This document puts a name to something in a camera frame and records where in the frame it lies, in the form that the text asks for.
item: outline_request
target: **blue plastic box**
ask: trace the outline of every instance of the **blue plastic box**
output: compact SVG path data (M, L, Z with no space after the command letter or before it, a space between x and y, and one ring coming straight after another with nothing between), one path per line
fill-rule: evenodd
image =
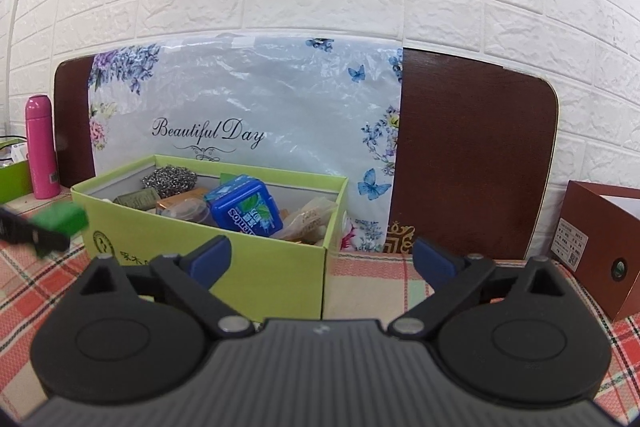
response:
M267 187L241 174L204 196L221 229L270 237L282 229L280 213Z

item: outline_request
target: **table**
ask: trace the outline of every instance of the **table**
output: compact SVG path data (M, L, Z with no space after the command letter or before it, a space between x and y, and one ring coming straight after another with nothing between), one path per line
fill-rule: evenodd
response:
M51 201L69 197L65 190ZM27 196L8 207L29 216L49 203ZM81 237L63 255L41 261L28 248L0 243L0 407L16 419L46 400L29 362L33 335L88 263ZM611 365L596 402L626 424L640 407L640 314L612 324L571 274L561 270L611 341ZM386 326L431 293L409 255L343 252L332 263L324 316L377 318Z

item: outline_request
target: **floral plastic sheet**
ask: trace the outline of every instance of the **floral plastic sheet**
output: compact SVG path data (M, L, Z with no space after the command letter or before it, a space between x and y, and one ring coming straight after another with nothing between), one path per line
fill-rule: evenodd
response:
M378 39L223 34L98 54L95 170L155 153L347 176L342 246L382 251L401 83L401 43Z

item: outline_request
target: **green box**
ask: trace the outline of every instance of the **green box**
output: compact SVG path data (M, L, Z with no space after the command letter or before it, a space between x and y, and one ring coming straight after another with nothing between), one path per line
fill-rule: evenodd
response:
M29 162L19 162L0 168L0 204L31 194Z
M220 174L248 174L262 180L278 206L293 212L316 196L338 204L322 246L300 245L178 221L120 206L120 194L142 188L140 178L166 165L198 174L196 187L215 188ZM150 156L71 188L84 207L89 228L82 233L87 252L113 253L122 264L146 263L161 253L189 253L223 233L232 244L231 267L212 293L254 321L267 317L319 319L327 251L337 251L346 209L347 178L261 167Z

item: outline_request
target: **wooden headboard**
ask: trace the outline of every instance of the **wooden headboard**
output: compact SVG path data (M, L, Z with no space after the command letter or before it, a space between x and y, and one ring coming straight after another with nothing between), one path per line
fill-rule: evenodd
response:
M60 64L54 119L60 180L95 175L87 79L93 57ZM543 80L500 66L404 51L401 125L385 251L419 235L453 253L520 259L554 149L558 101Z

